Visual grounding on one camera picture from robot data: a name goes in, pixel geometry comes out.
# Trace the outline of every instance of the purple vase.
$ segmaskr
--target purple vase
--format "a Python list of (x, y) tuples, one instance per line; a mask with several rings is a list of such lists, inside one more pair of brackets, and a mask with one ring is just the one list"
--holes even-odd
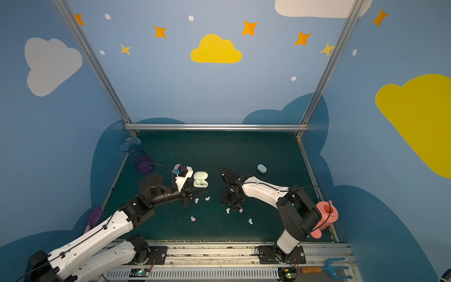
[(137, 173), (147, 174), (153, 170), (153, 160), (141, 149), (141, 139), (138, 137), (127, 138), (120, 145), (120, 149), (129, 153)]

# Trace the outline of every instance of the yellow cloud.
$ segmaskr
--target yellow cloud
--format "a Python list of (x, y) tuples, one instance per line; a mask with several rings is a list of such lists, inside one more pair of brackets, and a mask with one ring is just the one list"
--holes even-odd
[(451, 178), (451, 79), (426, 74), (376, 94), (384, 116), (435, 173)]
[(241, 60), (241, 52), (235, 49), (232, 41), (222, 39), (216, 34), (202, 38), (199, 48), (191, 51), (191, 59), (198, 63), (232, 64)]

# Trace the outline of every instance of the dark green floor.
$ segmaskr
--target dark green floor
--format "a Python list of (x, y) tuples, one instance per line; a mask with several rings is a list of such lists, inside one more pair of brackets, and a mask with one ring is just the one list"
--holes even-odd
[[(139, 138), (143, 150), (155, 163), (170, 171), (177, 163), (191, 166), (195, 172), (206, 171), (209, 186), (198, 204), (191, 203), (183, 208), (177, 201), (157, 206), (151, 219), (122, 238), (139, 234), (146, 240), (275, 241), (284, 228), (278, 211), (267, 203), (247, 198), (243, 213), (226, 213), (227, 207), (219, 201), (227, 186), (220, 178), (218, 167), (231, 168), (237, 174), (250, 173), (280, 186), (312, 184), (294, 133), (143, 131)], [(267, 167), (266, 174), (257, 171), (259, 163)], [(156, 166), (154, 172), (166, 175), (165, 183), (170, 183), (161, 167)], [(103, 218), (138, 193), (139, 179), (140, 175), (127, 160)], [(318, 202), (313, 188), (308, 188), (307, 192)], [(207, 196), (211, 197), (210, 201), (205, 201)], [(197, 220), (191, 222), (191, 216)], [(332, 239), (325, 229), (321, 239), (310, 237), (307, 241), (332, 242)]]

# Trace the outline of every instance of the white cloud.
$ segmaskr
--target white cloud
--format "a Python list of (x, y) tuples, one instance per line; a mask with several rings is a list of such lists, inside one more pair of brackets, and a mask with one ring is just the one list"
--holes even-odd
[(45, 96), (82, 66), (82, 55), (58, 39), (30, 38), (25, 43), (25, 59), (31, 68), (27, 84), (36, 96)]
[[(373, 0), (364, 0), (363, 16)], [(276, 11), (286, 17), (347, 18), (354, 0), (276, 0)]]

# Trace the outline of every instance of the mounting plate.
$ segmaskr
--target mounting plate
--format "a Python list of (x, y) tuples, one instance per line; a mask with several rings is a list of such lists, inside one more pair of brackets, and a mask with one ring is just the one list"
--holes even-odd
[[(163, 265), (166, 261), (166, 253), (168, 251), (167, 246), (149, 246), (149, 260), (147, 260), (144, 265), (152, 265), (153, 258), (155, 258), (154, 265)], [(133, 262), (128, 263), (128, 265), (139, 265)]]
[[(260, 264), (276, 264), (276, 253), (274, 252), (274, 246), (259, 246), (258, 249), (260, 252), (258, 253), (258, 259), (260, 260)], [(287, 261), (288, 263), (294, 265), (295, 264), (295, 257), (298, 261), (298, 264), (306, 264), (305, 260), (305, 254), (304, 249), (302, 246), (294, 248), (294, 250), (291, 252), (290, 260)]]

